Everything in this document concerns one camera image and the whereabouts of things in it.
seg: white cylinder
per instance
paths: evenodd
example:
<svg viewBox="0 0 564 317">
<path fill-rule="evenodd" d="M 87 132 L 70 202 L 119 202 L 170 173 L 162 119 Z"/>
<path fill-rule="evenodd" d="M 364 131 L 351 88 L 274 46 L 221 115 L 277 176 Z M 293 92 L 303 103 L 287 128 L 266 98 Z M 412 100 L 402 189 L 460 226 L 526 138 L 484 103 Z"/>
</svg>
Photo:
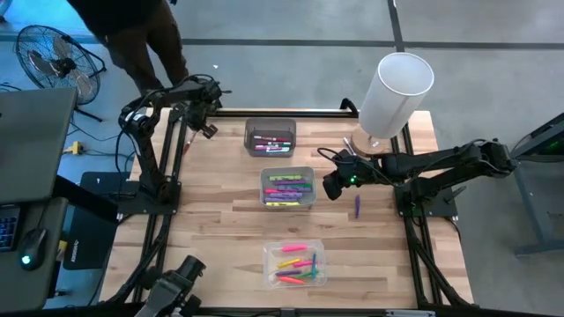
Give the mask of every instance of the white cylinder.
<svg viewBox="0 0 564 317">
<path fill-rule="evenodd" d="M 378 138 L 397 135 L 433 82 L 433 70 L 421 57 L 410 53 L 385 56 L 362 103 L 360 126 Z"/>
</svg>

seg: lamp base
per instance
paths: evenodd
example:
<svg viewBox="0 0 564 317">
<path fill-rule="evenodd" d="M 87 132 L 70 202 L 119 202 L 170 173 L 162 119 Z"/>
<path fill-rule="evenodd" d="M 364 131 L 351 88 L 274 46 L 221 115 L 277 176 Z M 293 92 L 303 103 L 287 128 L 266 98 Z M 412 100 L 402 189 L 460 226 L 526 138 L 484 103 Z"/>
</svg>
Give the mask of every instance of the lamp base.
<svg viewBox="0 0 564 317">
<path fill-rule="evenodd" d="M 380 154 L 386 150 L 388 139 L 370 136 L 360 125 L 352 132 L 351 146 L 360 156 Z"/>
</svg>

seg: keyboard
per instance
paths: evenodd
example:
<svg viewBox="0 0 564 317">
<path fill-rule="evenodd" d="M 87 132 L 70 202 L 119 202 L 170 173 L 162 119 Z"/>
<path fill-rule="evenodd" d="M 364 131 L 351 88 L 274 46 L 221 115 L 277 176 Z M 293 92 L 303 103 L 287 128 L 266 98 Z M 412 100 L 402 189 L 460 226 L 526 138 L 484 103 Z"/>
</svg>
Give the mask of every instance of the keyboard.
<svg viewBox="0 0 564 317">
<path fill-rule="evenodd" d="M 19 206 L 0 208 L 0 252 L 9 252 L 16 248 L 19 213 Z"/>
</svg>

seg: concrete floor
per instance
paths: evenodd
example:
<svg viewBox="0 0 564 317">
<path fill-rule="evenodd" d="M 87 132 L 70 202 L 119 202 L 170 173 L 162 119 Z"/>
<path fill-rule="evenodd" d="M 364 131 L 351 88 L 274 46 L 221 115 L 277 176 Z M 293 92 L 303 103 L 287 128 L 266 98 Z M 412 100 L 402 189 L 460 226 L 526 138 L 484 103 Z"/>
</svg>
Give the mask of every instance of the concrete floor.
<svg viewBox="0 0 564 317">
<path fill-rule="evenodd" d="M 0 32 L 45 24 L 88 34 L 64 1 L 16 1 Z M 405 41 L 564 42 L 559 0 L 396 0 Z M 392 41 L 385 0 L 191 0 L 173 7 L 185 39 Z M 85 110 L 102 124 L 76 115 L 77 123 L 98 137 L 117 132 L 115 118 L 137 90 L 99 45 L 87 45 L 108 63 L 100 94 Z M 209 73 L 234 90 L 226 107 L 336 108 L 349 97 L 361 103 L 375 67 L 394 48 L 185 46 L 191 71 Z M 498 137 L 513 145 L 521 136 L 564 110 L 561 50 L 407 49 L 425 58 L 436 80 L 421 108 L 430 110 L 441 148 L 471 139 Z M 12 53 L 0 43 L 0 82 L 33 89 Z M 165 79 L 158 62 L 156 70 Z M 84 141 L 111 152 L 81 133 Z M 129 154 L 128 142 L 121 152 Z M 112 158 L 63 158 L 59 173 L 79 181 L 85 171 L 113 171 Z M 564 312 L 564 251 L 515 258 L 513 248 L 533 235 L 513 177 L 477 179 L 457 198 L 464 257 L 477 304 L 523 312 Z M 63 272 L 59 287 L 73 293 L 48 306 L 84 305 L 100 272 Z"/>
</svg>

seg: computer mouse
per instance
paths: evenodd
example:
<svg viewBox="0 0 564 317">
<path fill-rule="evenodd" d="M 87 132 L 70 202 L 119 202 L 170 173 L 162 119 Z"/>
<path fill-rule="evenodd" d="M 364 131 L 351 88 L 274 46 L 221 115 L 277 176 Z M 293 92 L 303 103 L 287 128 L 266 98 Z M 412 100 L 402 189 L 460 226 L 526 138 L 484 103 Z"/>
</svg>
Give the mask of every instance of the computer mouse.
<svg viewBox="0 0 564 317">
<path fill-rule="evenodd" d="M 19 265 L 24 270 L 34 270 L 43 264 L 47 230 L 35 228 L 26 232 L 19 245 Z"/>
</svg>

